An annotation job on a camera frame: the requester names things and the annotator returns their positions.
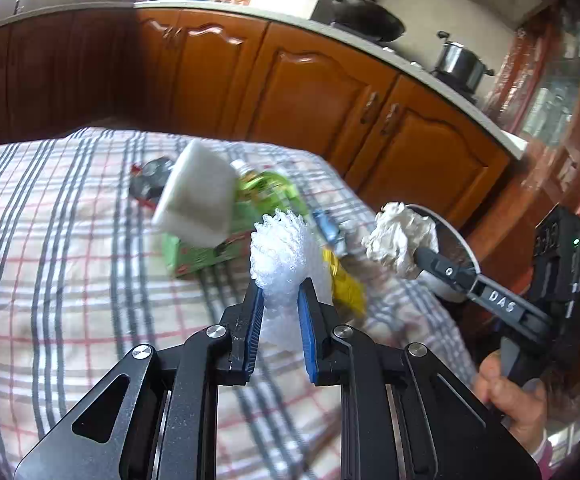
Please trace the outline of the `right hand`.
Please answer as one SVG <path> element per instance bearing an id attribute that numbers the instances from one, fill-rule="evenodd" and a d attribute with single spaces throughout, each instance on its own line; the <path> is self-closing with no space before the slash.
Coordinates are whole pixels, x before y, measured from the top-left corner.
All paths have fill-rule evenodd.
<path id="1" fill-rule="evenodd" d="M 508 430 L 532 455 L 540 456 L 547 446 L 547 393 L 540 379 L 524 390 L 502 372 L 500 352 L 492 352 L 479 367 L 473 391 L 484 404 L 492 404 L 510 420 Z"/>

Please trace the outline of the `pink right sleeve forearm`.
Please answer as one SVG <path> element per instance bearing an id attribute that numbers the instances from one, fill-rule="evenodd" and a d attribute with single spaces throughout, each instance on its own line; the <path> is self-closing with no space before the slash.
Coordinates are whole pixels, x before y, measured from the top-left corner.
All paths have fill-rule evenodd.
<path id="1" fill-rule="evenodd" d="M 550 468 L 550 462 L 552 461 L 552 444 L 547 437 L 547 431 L 543 430 L 542 440 L 540 440 L 540 445 L 531 453 L 533 460 L 537 463 L 538 468 L 540 468 L 540 475 L 543 480 L 549 480 L 552 478 L 552 468 Z"/>

